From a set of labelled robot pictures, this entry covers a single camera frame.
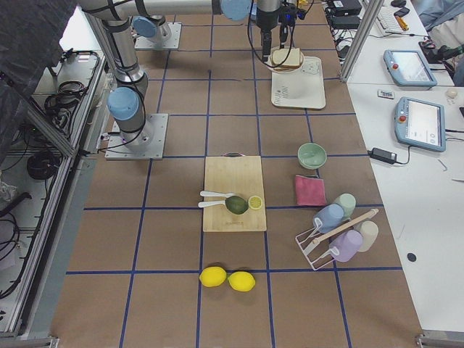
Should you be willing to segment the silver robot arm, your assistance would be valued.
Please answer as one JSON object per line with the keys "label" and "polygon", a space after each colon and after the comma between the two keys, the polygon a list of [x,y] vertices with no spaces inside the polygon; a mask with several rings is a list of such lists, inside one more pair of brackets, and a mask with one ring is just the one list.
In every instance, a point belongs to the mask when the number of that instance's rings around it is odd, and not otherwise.
{"label": "silver robot arm", "polygon": [[130,149],[143,149],[153,138],[144,106],[148,76],[138,63],[132,22],[141,18],[158,30],[167,15],[223,15],[239,21],[251,7],[249,1],[80,1],[79,5],[101,21],[117,81],[107,106],[119,126],[122,145]]}

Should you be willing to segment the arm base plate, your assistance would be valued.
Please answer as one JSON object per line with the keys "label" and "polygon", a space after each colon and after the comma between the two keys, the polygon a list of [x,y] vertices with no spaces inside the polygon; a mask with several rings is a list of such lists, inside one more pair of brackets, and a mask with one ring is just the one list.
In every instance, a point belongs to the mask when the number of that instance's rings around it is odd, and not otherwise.
{"label": "arm base plate", "polygon": [[168,114],[148,114],[146,125],[138,138],[132,142],[137,133],[129,135],[121,133],[118,124],[114,121],[105,150],[106,160],[161,160],[165,147],[165,137],[168,123]]}
{"label": "arm base plate", "polygon": [[150,39],[144,36],[136,36],[135,50],[137,51],[162,51],[176,50],[179,47],[182,24],[180,22],[168,22],[170,35],[162,38]]}

